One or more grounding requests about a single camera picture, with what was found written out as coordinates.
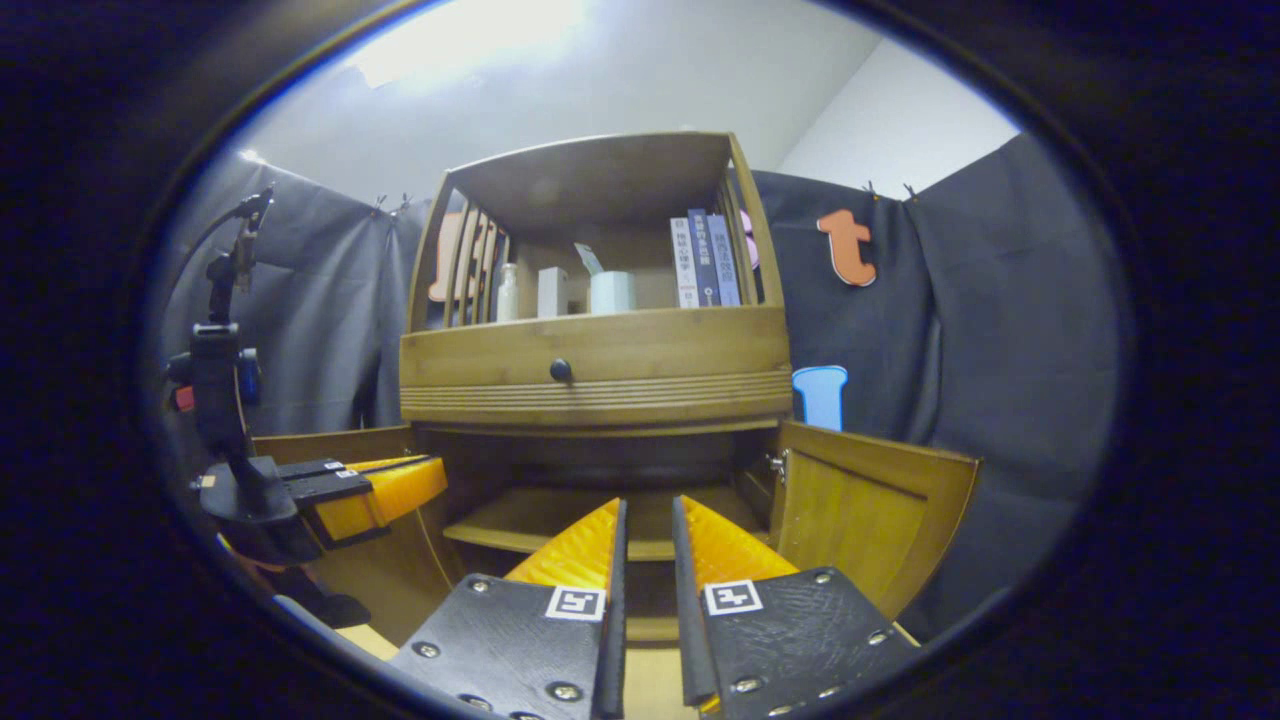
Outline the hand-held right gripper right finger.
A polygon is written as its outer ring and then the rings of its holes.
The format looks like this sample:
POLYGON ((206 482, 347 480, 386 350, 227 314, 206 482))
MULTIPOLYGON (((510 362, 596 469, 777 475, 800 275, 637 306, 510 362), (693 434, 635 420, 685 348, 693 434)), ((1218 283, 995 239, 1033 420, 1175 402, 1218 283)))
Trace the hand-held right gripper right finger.
POLYGON ((687 496, 672 502, 684 703, 703 719, 815 719, 922 647, 837 568, 796 568, 687 496))

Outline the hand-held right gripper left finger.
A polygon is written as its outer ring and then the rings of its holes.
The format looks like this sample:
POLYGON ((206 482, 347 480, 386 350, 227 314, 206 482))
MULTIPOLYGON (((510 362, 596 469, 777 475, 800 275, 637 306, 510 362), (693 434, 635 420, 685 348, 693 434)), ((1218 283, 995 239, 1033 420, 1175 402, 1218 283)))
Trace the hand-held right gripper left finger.
POLYGON ((628 505, 612 498, 504 577, 468 574, 390 665, 504 719, 625 715, 628 505))

